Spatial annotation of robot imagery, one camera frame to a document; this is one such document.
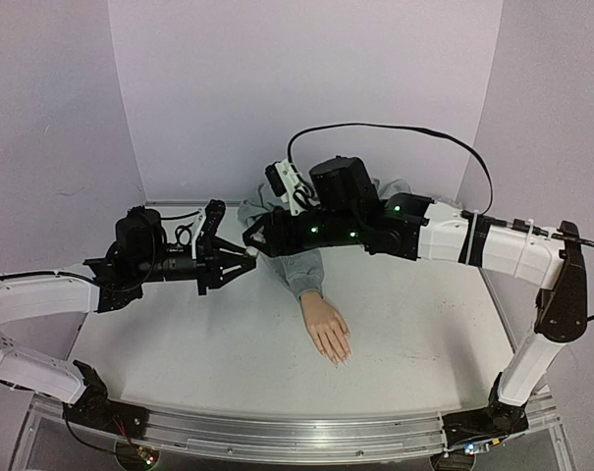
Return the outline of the mannequin hand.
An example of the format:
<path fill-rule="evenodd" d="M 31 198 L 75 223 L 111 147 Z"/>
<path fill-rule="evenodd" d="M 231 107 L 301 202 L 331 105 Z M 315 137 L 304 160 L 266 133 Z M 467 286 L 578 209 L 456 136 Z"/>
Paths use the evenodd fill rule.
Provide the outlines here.
<path fill-rule="evenodd" d="M 299 299 L 303 321 L 317 350 L 334 365 L 351 358 L 350 329 L 340 312 L 315 290 Z"/>

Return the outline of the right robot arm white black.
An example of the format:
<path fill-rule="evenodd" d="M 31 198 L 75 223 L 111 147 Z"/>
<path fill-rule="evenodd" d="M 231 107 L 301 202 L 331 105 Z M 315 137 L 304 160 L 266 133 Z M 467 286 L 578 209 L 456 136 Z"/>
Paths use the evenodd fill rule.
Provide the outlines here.
<path fill-rule="evenodd" d="M 370 254 L 406 260 L 456 262 L 510 275 L 538 287 L 536 318 L 486 406 L 447 414 L 448 448 L 471 447 L 526 430 L 525 405 L 564 345 L 587 328 L 587 274 L 578 228 L 505 221 L 459 210 L 430 197 L 378 195 L 364 163 L 336 157 L 310 170 L 315 203 L 290 161 L 270 165 L 266 177 L 283 206 L 257 219 L 243 242 L 269 257 L 309 249 L 361 245 Z"/>

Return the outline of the grey sweatshirt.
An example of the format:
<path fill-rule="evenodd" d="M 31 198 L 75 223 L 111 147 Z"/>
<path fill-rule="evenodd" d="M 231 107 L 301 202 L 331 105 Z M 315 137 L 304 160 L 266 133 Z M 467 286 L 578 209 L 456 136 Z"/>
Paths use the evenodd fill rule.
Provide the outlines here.
<path fill-rule="evenodd" d="M 398 192 L 410 192 L 409 184 L 401 179 L 389 183 L 381 183 L 377 179 L 372 181 L 378 196 L 382 199 L 389 198 Z M 238 219 L 246 228 L 249 228 L 261 216 L 275 208 L 288 209 L 289 206 L 274 194 L 268 182 L 263 182 L 241 202 L 238 208 Z M 316 291 L 319 294 L 323 292 L 325 271 L 318 249 L 275 258 L 261 254 L 259 258 L 295 298 L 300 299 L 307 291 Z"/>

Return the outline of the aluminium front rail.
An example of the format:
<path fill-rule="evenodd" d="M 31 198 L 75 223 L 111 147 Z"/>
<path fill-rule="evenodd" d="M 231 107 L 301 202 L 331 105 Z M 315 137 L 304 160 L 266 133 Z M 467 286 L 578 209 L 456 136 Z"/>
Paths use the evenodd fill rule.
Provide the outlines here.
<path fill-rule="evenodd" d="M 495 402 L 461 412 L 357 419 L 270 419 L 149 410 L 107 400 L 64 406 L 73 427 L 114 435 L 127 445 L 174 448 L 241 461 L 387 461 L 443 452 L 484 452 L 528 430 L 521 407 Z"/>

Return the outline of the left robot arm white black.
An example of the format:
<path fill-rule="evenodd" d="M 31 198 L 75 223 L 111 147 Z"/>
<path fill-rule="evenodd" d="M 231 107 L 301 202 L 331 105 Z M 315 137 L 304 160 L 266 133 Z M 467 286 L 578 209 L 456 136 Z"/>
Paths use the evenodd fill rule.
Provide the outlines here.
<path fill-rule="evenodd" d="M 145 206 L 115 226 L 105 256 L 84 261 L 92 276 L 66 270 L 0 274 L 0 383 L 74 406 L 96 429 L 111 425 L 115 408 L 95 369 L 19 345 L 2 326 L 58 314 L 103 314 L 142 298 L 151 283 L 194 281 L 201 295 L 253 270 L 254 255 L 217 235 L 226 207 L 218 200 L 192 212 L 187 242 L 169 241 L 164 217 Z"/>

